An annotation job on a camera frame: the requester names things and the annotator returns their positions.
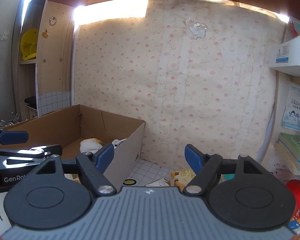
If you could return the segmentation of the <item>blue cartoon poster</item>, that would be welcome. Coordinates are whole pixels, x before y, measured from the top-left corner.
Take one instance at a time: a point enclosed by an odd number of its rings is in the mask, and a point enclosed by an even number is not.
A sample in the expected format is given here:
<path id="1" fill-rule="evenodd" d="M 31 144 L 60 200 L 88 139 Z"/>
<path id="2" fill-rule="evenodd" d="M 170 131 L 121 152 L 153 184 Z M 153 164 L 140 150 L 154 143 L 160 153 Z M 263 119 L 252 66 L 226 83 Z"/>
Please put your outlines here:
<path id="1" fill-rule="evenodd" d="M 300 132 L 300 86 L 293 83 L 290 84 L 282 126 Z"/>

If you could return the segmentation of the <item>white carton on shelf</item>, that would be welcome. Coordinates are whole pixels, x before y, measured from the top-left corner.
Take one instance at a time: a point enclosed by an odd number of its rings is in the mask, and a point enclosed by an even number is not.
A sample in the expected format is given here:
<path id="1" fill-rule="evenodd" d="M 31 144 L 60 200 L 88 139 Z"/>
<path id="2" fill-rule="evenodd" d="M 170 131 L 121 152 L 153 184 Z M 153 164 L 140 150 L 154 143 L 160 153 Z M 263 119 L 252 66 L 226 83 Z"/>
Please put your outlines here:
<path id="1" fill-rule="evenodd" d="M 300 77 L 300 37 L 274 47 L 270 52 L 269 68 Z"/>

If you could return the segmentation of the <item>black item on shelf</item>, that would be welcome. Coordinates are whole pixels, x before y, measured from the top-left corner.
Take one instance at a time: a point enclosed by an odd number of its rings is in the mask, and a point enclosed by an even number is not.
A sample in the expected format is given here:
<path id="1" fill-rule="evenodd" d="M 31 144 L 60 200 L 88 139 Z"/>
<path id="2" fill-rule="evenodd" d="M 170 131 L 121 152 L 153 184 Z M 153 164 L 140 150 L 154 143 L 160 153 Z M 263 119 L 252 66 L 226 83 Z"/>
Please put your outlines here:
<path id="1" fill-rule="evenodd" d="M 37 110 L 37 100 L 35 96 L 25 98 L 24 103 L 26 107 L 33 109 L 35 111 Z"/>

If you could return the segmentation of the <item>brown cardboard box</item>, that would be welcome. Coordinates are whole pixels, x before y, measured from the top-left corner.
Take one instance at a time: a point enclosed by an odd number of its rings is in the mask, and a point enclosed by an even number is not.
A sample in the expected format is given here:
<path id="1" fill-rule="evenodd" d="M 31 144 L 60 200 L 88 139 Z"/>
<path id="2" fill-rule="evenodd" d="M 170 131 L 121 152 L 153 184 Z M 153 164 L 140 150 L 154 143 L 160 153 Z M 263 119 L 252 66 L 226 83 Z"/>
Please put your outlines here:
<path id="1" fill-rule="evenodd" d="M 19 150 L 59 144 L 63 148 L 62 159 L 74 159 L 84 139 L 96 138 L 104 144 L 120 139 L 123 142 L 115 148 L 114 159 L 104 173 L 119 189 L 140 157 L 145 124 L 143 120 L 74 105 L 8 127 L 9 131 L 29 134 L 26 143 L 8 148 Z"/>

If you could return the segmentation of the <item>teal grey stamp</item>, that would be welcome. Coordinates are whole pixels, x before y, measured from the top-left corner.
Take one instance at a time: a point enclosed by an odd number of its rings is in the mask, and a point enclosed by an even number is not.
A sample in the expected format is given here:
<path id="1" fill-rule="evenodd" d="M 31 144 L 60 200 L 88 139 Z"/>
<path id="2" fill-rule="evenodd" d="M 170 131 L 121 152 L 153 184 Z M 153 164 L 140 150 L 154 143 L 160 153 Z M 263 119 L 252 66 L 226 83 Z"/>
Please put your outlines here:
<path id="1" fill-rule="evenodd" d="M 229 181 L 234 178 L 234 174 L 223 174 L 221 175 L 221 182 Z"/>

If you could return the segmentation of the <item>white glove in box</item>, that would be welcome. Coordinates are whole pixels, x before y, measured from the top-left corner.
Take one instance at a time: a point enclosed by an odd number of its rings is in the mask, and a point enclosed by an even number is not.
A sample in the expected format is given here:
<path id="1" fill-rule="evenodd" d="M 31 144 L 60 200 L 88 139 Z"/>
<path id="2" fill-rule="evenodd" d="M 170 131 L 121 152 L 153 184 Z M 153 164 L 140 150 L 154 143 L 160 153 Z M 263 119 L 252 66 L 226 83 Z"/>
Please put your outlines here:
<path id="1" fill-rule="evenodd" d="M 84 139 L 80 142 L 80 152 L 91 152 L 92 154 L 95 154 L 97 151 L 99 151 L 103 145 L 100 143 L 100 141 L 96 138 L 90 138 L 90 139 Z"/>

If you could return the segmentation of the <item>wooden shelf unit left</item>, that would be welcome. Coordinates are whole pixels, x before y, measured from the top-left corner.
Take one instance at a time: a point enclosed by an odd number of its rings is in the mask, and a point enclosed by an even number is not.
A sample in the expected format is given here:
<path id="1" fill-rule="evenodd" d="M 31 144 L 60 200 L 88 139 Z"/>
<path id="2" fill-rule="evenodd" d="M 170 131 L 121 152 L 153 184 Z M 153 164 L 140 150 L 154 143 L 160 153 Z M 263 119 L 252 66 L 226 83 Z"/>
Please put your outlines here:
<path id="1" fill-rule="evenodd" d="M 70 106 L 70 65 L 74 8 L 52 0 L 26 2 L 24 19 L 15 20 L 12 38 L 16 111 L 22 121 Z M 36 58 L 23 61 L 20 40 L 30 29 L 39 30 Z M 35 96 L 37 110 L 24 99 Z"/>

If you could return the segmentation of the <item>pink cartoon poster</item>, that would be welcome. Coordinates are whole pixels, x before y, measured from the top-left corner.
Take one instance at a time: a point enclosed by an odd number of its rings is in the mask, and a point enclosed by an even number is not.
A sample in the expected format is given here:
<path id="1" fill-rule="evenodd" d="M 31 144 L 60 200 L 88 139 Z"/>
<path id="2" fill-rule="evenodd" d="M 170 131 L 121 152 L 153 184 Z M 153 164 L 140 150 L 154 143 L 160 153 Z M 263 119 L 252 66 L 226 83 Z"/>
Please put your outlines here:
<path id="1" fill-rule="evenodd" d="M 284 184 L 294 178 L 294 174 L 290 172 L 285 161 L 274 151 L 267 165 L 268 171 Z"/>

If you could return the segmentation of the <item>stack of books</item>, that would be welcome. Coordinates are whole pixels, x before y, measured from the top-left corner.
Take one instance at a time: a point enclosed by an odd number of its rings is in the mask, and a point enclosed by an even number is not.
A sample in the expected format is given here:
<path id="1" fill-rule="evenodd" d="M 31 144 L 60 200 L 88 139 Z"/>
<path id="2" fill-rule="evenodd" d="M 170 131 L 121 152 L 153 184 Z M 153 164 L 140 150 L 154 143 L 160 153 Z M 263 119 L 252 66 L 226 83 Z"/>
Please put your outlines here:
<path id="1" fill-rule="evenodd" d="M 300 176 L 300 135 L 281 133 L 275 148 L 290 172 Z"/>

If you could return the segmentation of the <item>small croissant snack bag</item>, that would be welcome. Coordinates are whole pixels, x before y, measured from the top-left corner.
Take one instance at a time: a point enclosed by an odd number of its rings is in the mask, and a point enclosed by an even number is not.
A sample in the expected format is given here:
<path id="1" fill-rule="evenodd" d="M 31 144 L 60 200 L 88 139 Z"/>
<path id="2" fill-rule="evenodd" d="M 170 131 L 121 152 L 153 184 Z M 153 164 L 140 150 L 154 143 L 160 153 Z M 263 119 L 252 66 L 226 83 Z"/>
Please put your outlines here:
<path id="1" fill-rule="evenodd" d="M 192 169 L 170 172 L 170 185 L 183 191 L 185 186 L 196 176 Z"/>

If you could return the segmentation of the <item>silver foil packet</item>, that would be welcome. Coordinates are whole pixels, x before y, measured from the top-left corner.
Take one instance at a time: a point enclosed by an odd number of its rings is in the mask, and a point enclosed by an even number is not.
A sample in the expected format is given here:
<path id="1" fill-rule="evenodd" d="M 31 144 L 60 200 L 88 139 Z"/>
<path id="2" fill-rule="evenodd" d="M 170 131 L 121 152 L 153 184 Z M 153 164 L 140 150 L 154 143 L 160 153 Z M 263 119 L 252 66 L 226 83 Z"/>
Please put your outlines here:
<path id="1" fill-rule="evenodd" d="M 146 187 L 168 187 L 170 186 L 170 182 L 165 178 L 157 179 L 151 183 L 148 183 Z"/>

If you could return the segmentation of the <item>yellow plastic holder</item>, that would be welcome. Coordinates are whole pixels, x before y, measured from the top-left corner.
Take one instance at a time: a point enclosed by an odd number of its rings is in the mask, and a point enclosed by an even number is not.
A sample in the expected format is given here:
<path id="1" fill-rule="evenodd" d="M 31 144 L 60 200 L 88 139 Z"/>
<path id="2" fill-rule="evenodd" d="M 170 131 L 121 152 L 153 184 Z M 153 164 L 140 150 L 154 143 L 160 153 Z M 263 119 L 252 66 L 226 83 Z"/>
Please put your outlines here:
<path id="1" fill-rule="evenodd" d="M 36 58 L 39 30 L 30 29 L 24 33 L 20 40 L 22 60 L 27 61 Z"/>

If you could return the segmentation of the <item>small snack packet in box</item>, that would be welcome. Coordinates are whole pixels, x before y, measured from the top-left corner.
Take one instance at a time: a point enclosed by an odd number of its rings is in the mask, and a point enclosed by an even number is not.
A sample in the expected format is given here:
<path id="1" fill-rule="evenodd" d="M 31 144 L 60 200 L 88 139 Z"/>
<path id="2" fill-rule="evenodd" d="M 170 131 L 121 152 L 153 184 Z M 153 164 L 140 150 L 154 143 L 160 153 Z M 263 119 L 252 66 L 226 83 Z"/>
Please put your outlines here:
<path id="1" fill-rule="evenodd" d="M 114 146 L 114 148 L 117 148 L 119 147 L 123 142 L 125 142 L 127 139 L 122 139 L 122 140 L 119 140 L 119 139 L 115 139 L 112 141 L 112 144 Z"/>

